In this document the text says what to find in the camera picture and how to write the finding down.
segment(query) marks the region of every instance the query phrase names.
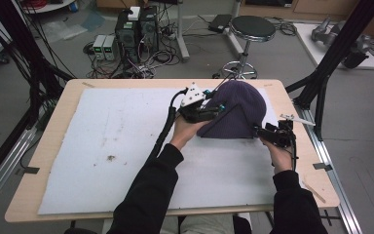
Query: stool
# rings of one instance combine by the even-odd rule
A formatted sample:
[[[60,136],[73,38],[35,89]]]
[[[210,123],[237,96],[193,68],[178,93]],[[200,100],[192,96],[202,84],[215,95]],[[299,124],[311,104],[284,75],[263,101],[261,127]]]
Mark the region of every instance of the stool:
[[[254,75],[257,71],[256,69],[246,63],[248,56],[248,48],[250,47],[250,42],[266,42],[273,39],[275,36],[276,29],[266,19],[253,17],[253,16],[242,16],[232,19],[230,22],[230,31],[233,32],[237,37],[240,37],[245,42],[245,48],[241,55],[240,61],[230,61],[223,66],[221,71],[226,71],[229,75],[234,75],[234,79],[244,78],[245,75]],[[244,68],[248,66],[250,71],[244,72]]]

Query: white mat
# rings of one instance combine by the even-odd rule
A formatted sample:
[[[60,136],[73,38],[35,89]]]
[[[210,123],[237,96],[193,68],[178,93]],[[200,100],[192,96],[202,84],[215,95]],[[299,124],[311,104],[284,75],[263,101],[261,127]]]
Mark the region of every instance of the white mat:
[[[299,38],[302,40],[305,48],[308,50],[309,55],[311,56],[312,60],[314,61],[315,65],[318,65],[324,57],[324,54],[327,52],[327,47],[323,45],[322,42],[314,42],[311,39],[312,30],[317,28],[318,24],[308,24],[308,23],[293,23],[294,26],[297,28],[297,34]],[[328,31],[333,27],[333,25],[328,26]],[[363,61],[358,67],[355,69],[374,69],[374,57],[368,52],[366,53],[369,58]],[[344,65],[339,64],[338,68],[346,68]]]
[[[87,89],[49,177],[40,215],[112,212],[150,154],[175,89]],[[265,118],[277,123],[265,90]],[[179,105],[179,97],[174,105]],[[194,137],[182,149],[170,209],[273,204],[273,167],[259,139]]]

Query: black metal post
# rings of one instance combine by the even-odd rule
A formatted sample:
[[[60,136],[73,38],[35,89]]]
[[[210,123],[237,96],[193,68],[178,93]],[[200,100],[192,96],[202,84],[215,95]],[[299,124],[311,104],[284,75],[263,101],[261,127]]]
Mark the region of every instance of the black metal post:
[[[319,140],[322,140],[321,124],[327,82],[342,59],[348,55],[352,44],[373,17],[374,0],[359,1],[317,69],[305,79],[286,87],[287,92],[290,93],[305,86],[300,96],[294,100],[294,103],[302,109],[309,109],[314,98],[318,96],[315,114],[315,133]]]

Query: dark blue hat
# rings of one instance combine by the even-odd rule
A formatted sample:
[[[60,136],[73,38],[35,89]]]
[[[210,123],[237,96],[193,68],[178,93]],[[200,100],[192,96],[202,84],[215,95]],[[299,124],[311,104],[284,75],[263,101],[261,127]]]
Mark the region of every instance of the dark blue hat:
[[[266,115],[266,102],[260,93],[245,81],[231,80],[218,88],[206,107],[226,108],[209,124],[197,131],[206,138],[253,138],[256,124],[262,126]]]

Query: black sweatshirt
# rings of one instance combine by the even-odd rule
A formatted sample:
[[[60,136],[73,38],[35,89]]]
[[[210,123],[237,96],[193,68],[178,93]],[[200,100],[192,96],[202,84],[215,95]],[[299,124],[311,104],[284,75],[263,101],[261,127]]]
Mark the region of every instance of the black sweatshirt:
[[[107,234],[160,233],[169,200],[178,180],[175,167],[181,152],[166,144],[157,159],[146,163],[135,177],[124,201],[115,209]],[[273,177],[275,227],[271,233],[327,233],[320,221],[312,193],[299,185],[298,174],[281,172]]]

